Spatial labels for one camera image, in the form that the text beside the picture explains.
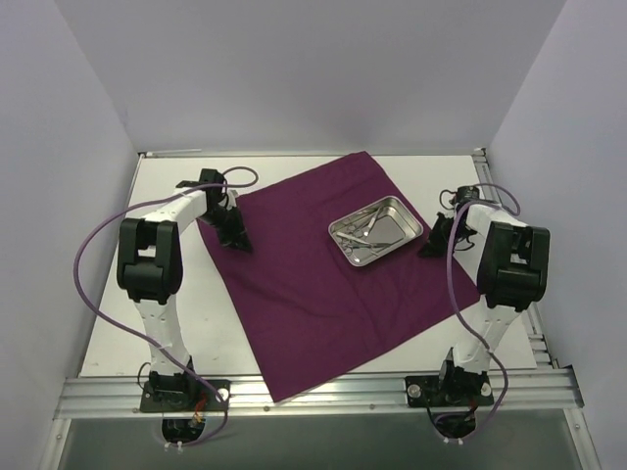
wrinkled cloth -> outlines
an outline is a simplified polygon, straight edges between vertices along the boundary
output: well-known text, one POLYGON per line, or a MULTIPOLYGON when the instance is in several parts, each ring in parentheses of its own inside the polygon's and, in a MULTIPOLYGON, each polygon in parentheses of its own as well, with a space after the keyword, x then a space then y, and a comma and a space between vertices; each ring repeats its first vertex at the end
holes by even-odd
MULTIPOLYGON (((237 201, 252 254, 222 247, 211 226, 199 226, 274 401, 349 372, 453 314, 444 259, 416 256, 428 226, 366 152, 237 201), (424 233, 367 266, 351 266, 329 224, 390 195, 424 233)), ((460 308, 479 301, 457 262, 454 279, 460 308)))

silver tray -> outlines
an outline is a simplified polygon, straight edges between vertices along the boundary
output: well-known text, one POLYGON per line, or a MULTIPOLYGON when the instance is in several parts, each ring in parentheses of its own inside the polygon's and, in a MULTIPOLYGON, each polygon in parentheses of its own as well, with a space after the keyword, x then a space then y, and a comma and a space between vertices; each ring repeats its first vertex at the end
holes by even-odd
POLYGON ((329 235, 353 266, 366 266, 422 235, 403 202, 387 196, 329 225, 329 235))

purple cable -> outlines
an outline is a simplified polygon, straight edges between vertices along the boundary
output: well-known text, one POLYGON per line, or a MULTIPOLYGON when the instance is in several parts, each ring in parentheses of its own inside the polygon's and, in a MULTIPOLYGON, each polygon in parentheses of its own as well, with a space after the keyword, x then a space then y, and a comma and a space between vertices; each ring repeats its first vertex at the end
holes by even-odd
MULTIPOLYGON (((501 372, 503 373, 503 390, 501 391, 501 394, 499 395, 497 400, 494 402, 494 405, 492 406, 492 409, 488 413, 488 416, 486 416, 486 419, 483 420, 483 422, 479 425, 478 428, 476 428, 474 431, 472 431, 467 436, 465 436, 464 437, 465 440, 475 436, 479 431, 481 431, 482 429, 486 427, 486 425, 488 424, 490 420, 492 420, 497 410, 501 406, 503 399, 506 396, 507 389, 509 388, 509 377, 507 376, 507 371, 503 363, 499 360, 498 357, 495 356, 495 354, 492 351, 490 351, 490 345, 488 344, 488 342, 468 324, 468 322, 463 318, 463 316, 461 316, 461 311, 459 310, 458 300, 455 297, 455 290, 453 288, 453 251, 455 250, 456 233, 458 232, 459 223, 461 222, 463 215, 468 211, 468 209, 470 209, 471 206, 481 205, 481 206, 487 206, 492 209, 505 209, 512 215, 520 215, 520 204, 518 203, 516 198, 513 196, 513 194, 511 194, 506 188, 499 186, 498 184, 492 184, 492 183, 481 183, 481 184, 475 184, 473 186, 489 186, 492 188, 496 188, 499 191, 503 191, 509 196, 511 201, 516 206, 516 209, 512 210, 505 206, 500 207, 496 204, 488 203, 485 201, 470 201, 469 203, 463 205, 461 209, 458 211, 458 213, 456 214, 455 220, 453 221, 453 227, 451 228, 451 235, 449 236, 449 243, 447 246, 447 286, 449 288, 449 299, 451 300, 451 306, 453 306, 453 311, 456 317, 458 318, 459 323, 461 323, 461 326, 463 326, 468 331, 468 333, 470 333, 477 340, 479 340, 479 342, 483 345, 483 347, 488 351, 490 358, 492 358, 492 360, 494 360, 497 363, 497 365, 501 369, 501 372)), ((443 419, 446 416, 451 415, 451 414, 455 414, 455 413, 447 413, 447 414, 438 416, 438 418, 443 419)))
MULTIPOLYGON (((94 239, 94 237, 103 228, 105 228, 107 225, 109 225, 111 222, 113 222, 117 218, 122 217, 123 215, 126 215, 127 213, 129 213, 131 211, 135 211, 137 209, 146 208, 146 207, 149 207, 149 206, 155 206, 157 204, 171 203, 172 201, 175 201, 175 200, 177 200, 179 198, 182 198, 183 196, 185 196, 187 194, 190 194, 190 193, 193 193, 194 191, 202 191, 202 190, 210 189, 210 188, 224 188, 224 189, 226 189, 226 188, 248 188, 248 187, 251 187, 251 186, 257 184, 257 182, 259 181, 259 175, 257 174, 257 172, 254 171, 252 168, 249 168, 247 166, 234 166, 233 168, 230 168, 227 171, 225 171, 223 174, 227 174, 227 173, 229 173, 229 172, 231 172, 233 170, 236 170, 236 169, 245 169, 246 171, 250 171, 251 173, 253 173, 255 175, 255 179, 252 182, 246 183, 246 184, 216 184, 216 183, 201 184, 199 186, 196 186, 196 187, 190 188, 188 190, 181 191, 180 193, 174 194, 172 196, 169 196, 168 198, 158 199, 158 200, 155 200, 155 201, 147 201, 147 202, 139 203, 139 204, 134 204, 134 205, 128 207, 127 209, 125 209, 125 210, 123 210, 123 211, 121 211, 119 213, 116 213, 115 215, 110 216, 109 218, 105 219, 103 222, 98 224, 96 226, 96 228, 94 228, 89 233, 89 235, 87 235, 87 238, 85 238, 85 240, 80 244, 80 247, 78 248, 78 251, 76 252, 76 257, 74 258, 74 264, 73 264, 74 285, 76 287, 76 290, 78 291, 78 294, 80 295, 80 298, 89 307, 89 309, 91 311, 93 311, 97 316, 99 316, 100 318, 102 318, 106 322, 114 325, 117 328, 120 328, 122 331, 125 331, 126 333, 129 333, 129 334, 131 334, 133 336, 136 336, 137 338, 140 338, 140 339, 144 340, 145 342, 149 343, 150 345, 152 345, 155 348, 157 348, 158 350, 160 350, 161 353, 165 357, 167 357, 170 362, 172 362, 174 365, 176 365, 177 367, 179 367, 183 371, 187 372, 194 379, 196 379, 198 382, 200 382, 201 385, 203 385, 204 387, 209 389, 212 392, 212 394, 214 394, 216 396, 216 399, 220 403, 224 403, 224 399, 217 392, 216 388, 212 384, 210 384, 207 380, 203 379, 200 375, 198 375, 196 372, 194 372, 192 369, 187 367, 186 364, 183 364, 182 362, 179 362, 178 360, 176 360, 169 352, 167 352, 164 349, 164 346, 159 344, 159 342, 157 342, 153 338, 149 337, 148 335, 145 335, 145 334, 143 334, 143 333, 141 333, 141 332, 139 332, 137 330, 133 330, 132 328, 124 325, 123 323, 120 323, 120 322, 114 320, 111 316, 107 315, 106 313, 101 311, 95 304, 93 304, 89 300, 87 295, 85 294, 85 291, 82 288, 82 285, 80 284, 80 278, 78 276, 78 272, 79 272, 79 267, 80 267, 80 259, 82 258, 82 255, 85 252, 85 249, 87 248, 89 243, 94 239)), ((224 426, 226 425, 227 421, 228 421, 228 410, 225 409, 224 410, 224 416, 223 416, 222 421, 219 424, 219 426, 217 426, 215 429, 213 429, 212 431, 210 431, 208 433, 204 433, 203 436, 201 436, 198 440, 192 441, 191 443, 187 443, 185 446, 195 446, 197 444, 201 444, 201 443, 207 441, 208 439, 212 438, 217 433, 219 433, 224 428, 224 426)))

